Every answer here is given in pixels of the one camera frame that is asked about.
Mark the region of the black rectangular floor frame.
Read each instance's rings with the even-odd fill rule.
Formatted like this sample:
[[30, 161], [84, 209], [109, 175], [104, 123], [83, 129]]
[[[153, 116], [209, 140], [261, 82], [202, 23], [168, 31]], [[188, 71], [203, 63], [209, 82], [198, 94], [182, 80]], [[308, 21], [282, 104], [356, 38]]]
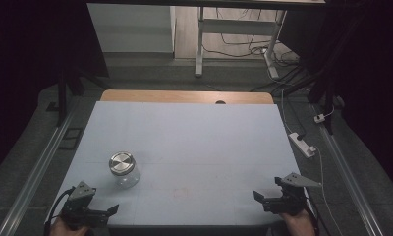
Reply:
[[81, 141], [83, 132], [84, 132], [83, 128], [67, 129], [64, 134], [64, 137], [60, 142], [59, 149], [75, 150]]

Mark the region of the white power strip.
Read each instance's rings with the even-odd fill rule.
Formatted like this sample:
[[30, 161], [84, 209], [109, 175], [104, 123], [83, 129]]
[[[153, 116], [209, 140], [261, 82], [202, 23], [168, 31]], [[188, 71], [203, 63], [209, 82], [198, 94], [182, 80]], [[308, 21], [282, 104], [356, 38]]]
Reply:
[[315, 156], [316, 148], [314, 146], [309, 146], [301, 135], [294, 132], [289, 134], [288, 137], [305, 158], [311, 158]]

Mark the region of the person's left hand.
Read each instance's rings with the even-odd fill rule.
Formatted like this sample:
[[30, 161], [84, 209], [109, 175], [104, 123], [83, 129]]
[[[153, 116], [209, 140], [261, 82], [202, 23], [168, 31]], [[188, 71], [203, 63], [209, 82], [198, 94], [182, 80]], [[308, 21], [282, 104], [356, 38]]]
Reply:
[[50, 228], [49, 236], [86, 236], [88, 231], [89, 228], [85, 226], [72, 230], [64, 221], [57, 218]]

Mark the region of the black metal stand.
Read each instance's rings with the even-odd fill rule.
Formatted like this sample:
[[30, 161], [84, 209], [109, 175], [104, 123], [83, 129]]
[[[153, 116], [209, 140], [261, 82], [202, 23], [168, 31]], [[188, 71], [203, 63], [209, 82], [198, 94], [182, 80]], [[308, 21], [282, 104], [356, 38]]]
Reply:
[[85, 88], [81, 82], [81, 78], [88, 79], [102, 89], [111, 89], [107, 83], [80, 67], [73, 66], [63, 69], [58, 77], [58, 101], [50, 102], [47, 107], [47, 111], [58, 112], [57, 127], [63, 124], [68, 114], [67, 89], [69, 89], [74, 96], [81, 96], [84, 94]]
[[324, 0], [321, 7], [288, 10], [279, 40], [300, 56], [298, 66], [309, 75], [293, 85], [279, 86], [272, 93], [285, 97], [310, 86], [308, 102], [324, 99], [324, 111], [330, 115], [338, 63], [370, 1]]

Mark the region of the clear glass jar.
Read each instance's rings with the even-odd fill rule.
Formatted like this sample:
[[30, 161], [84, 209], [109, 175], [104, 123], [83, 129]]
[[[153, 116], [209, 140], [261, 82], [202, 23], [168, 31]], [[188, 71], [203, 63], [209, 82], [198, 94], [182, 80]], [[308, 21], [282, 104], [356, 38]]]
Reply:
[[124, 175], [124, 176], [117, 176], [117, 175], [113, 174], [113, 176], [116, 179], [116, 183], [120, 187], [128, 189], [128, 188], [131, 188], [137, 184], [137, 182], [140, 179], [140, 171], [139, 171], [139, 168], [137, 167], [137, 164], [136, 164], [134, 170], [132, 172], [130, 172], [129, 174]]

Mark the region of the white desk frame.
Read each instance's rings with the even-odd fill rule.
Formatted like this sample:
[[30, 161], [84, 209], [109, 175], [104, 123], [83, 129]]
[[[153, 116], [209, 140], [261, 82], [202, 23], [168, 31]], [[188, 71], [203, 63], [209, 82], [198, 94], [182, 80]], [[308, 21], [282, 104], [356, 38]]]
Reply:
[[272, 60], [272, 53], [274, 52], [274, 46], [278, 39], [286, 12], [284, 10], [277, 10], [276, 13], [277, 17], [274, 22], [206, 19], [204, 17], [204, 8], [199, 7], [197, 13], [198, 33], [195, 75], [197, 77], [202, 76], [202, 41], [205, 33], [251, 34], [270, 36], [270, 43], [266, 49], [261, 50], [261, 54], [265, 60], [270, 77], [272, 79], [278, 79], [279, 75]]

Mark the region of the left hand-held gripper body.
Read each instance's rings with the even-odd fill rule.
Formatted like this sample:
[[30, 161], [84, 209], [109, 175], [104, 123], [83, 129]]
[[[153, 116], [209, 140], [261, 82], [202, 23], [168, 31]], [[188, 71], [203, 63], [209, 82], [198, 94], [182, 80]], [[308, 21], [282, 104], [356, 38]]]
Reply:
[[83, 226], [103, 228], [107, 225], [107, 211], [88, 207], [94, 195], [95, 189], [81, 181], [65, 201], [61, 218], [71, 229]]

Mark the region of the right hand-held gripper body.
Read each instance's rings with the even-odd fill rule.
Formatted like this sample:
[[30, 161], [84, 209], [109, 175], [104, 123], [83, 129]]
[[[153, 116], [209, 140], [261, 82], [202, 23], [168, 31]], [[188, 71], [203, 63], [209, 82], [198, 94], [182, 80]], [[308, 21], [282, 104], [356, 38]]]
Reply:
[[307, 206], [305, 187], [321, 187], [321, 184], [310, 180], [297, 173], [291, 173], [282, 179], [281, 192], [279, 198], [264, 197], [263, 210], [273, 214], [288, 213], [297, 215]]

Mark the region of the pale blue table mat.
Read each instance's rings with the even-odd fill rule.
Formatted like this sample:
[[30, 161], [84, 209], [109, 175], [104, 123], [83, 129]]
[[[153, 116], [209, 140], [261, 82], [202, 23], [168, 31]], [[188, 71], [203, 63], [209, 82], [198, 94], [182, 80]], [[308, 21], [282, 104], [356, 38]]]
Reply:
[[[140, 179], [122, 188], [110, 157], [129, 152]], [[255, 226], [276, 221], [254, 197], [278, 197], [274, 177], [298, 165], [277, 106], [95, 104], [61, 184], [95, 188], [93, 209], [118, 205], [117, 226]]]

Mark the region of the person's right hand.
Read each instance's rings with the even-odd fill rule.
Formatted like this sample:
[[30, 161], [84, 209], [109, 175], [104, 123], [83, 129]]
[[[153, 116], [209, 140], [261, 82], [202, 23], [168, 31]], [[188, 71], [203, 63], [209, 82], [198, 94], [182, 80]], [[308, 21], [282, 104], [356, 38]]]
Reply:
[[288, 213], [280, 213], [280, 216], [285, 221], [291, 236], [315, 236], [312, 221], [305, 210], [295, 216]]

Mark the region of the round metal jar lid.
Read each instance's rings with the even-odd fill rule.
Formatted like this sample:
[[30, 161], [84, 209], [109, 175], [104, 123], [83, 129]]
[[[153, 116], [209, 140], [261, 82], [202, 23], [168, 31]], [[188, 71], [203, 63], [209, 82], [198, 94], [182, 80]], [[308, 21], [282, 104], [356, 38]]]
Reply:
[[109, 159], [110, 171], [117, 176], [124, 176], [134, 170], [136, 161], [129, 152], [120, 151]]

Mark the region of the white cabinet panel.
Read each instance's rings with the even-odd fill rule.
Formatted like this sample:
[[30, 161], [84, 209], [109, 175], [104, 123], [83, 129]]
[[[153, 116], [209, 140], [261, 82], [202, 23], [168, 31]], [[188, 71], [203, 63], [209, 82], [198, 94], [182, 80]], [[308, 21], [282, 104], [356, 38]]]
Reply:
[[95, 3], [87, 7], [104, 52], [174, 52], [174, 7]]

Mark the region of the wooden table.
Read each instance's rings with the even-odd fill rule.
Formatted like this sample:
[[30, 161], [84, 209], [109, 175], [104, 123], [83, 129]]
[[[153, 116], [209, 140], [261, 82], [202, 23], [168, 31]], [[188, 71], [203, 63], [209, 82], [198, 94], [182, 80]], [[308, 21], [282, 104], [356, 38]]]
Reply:
[[207, 103], [223, 101], [225, 104], [273, 104], [267, 92], [240, 91], [185, 91], [185, 90], [133, 90], [108, 89], [101, 101]]

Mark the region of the aluminium floor rail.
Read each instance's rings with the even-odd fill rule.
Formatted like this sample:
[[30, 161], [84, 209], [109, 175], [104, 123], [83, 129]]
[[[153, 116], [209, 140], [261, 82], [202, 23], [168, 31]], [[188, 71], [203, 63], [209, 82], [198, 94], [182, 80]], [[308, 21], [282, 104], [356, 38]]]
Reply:
[[336, 112], [328, 112], [323, 117], [325, 121], [319, 126], [319, 130], [329, 156], [332, 158], [334, 165], [341, 177], [350, 198], [356, 207], [362, 222], [365, 226], [368, 236], [386, 236], [383, 229], [365, 196], [365, 192], [356, 179], [355, 172], [347, 162], [346, 154], [342, 151], [334, 135], [332, 122], [335, 120]]
[[44, 174], [58, 149], [59, 143], [62, 141], [64, 134], [68, 130], [69, 124], [74, 117], [75, 107], [71, 107], [67, 113], [59, 118], [53, 125], [53, 129], [48, 136], [36, 142], [33, 138], [30, 140], [42, 147], [41, 152], [33, 159], [32, 168], [25, 168], [21, 160], [13, 158], [13, 161], [24, 170], [29, 169], [29, 174], [25, 178], [25, 182], [20, 184], [19, 192], [14, 198], [13, 204], [10, 206], [4, 220], [0, 225], [0, 236], [14, 236], [29, 205], [39, 187]]

